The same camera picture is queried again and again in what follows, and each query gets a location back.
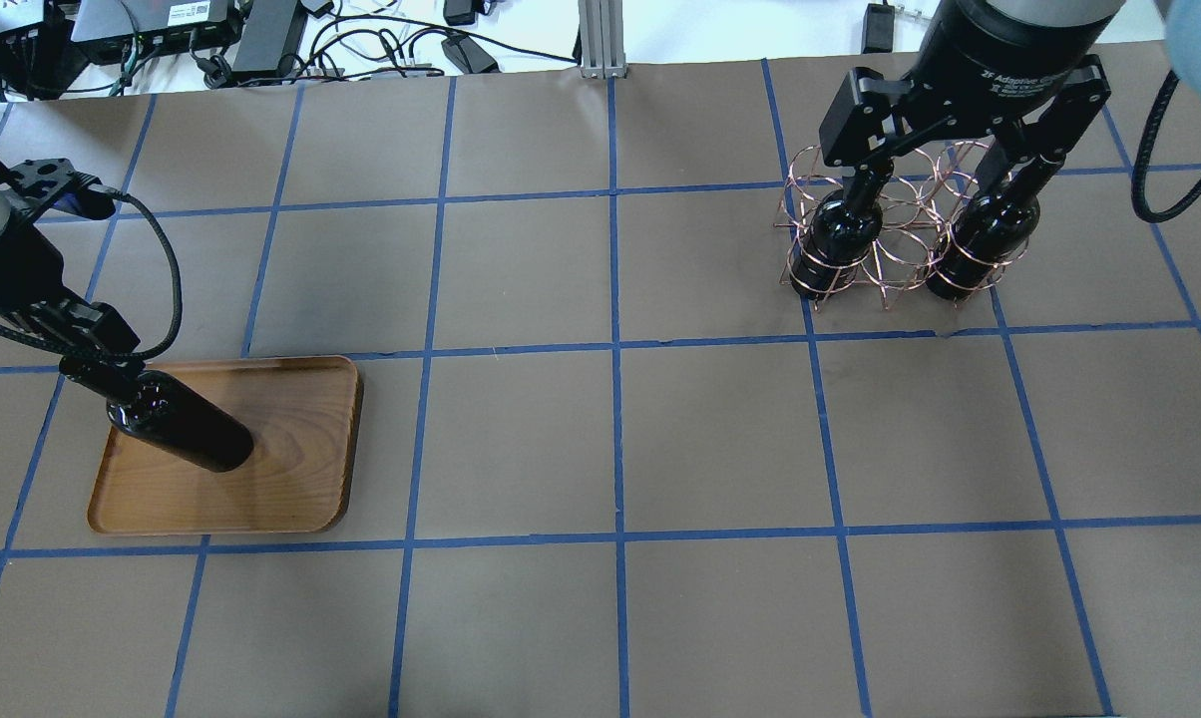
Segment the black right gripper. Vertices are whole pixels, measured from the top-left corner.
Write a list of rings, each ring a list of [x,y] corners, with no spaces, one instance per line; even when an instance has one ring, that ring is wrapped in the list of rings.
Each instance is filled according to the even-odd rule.
[[[975,170],[993,195],[1036,160],[1060,163],[1109,100],[1092,53],[1109,1],[943,1],[898,79],[855,67],[819,128],[842,201],[878,201],[894,158],[938,140],[993,137]]]

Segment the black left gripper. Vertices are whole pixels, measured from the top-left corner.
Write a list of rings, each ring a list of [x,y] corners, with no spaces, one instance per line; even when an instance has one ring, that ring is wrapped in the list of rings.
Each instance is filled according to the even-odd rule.
[[[67,158],[13,167],[0,160],[0,336],[89,361],[141,360],[141,339],[123,315],[64,283],[62,251],[38,228],[50,209],[102,221],[116,213],[116,201]]]

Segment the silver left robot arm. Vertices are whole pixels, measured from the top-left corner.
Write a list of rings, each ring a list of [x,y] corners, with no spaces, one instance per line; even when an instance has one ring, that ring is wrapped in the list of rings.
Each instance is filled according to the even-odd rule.
[[[55,354],[68,347],[132,353],[141,339],[123,315],[64,283],[62,251],[36,226],[49,210],[103,221],[116,213],[116,201],[67,158],[0,161],[0,331]]]

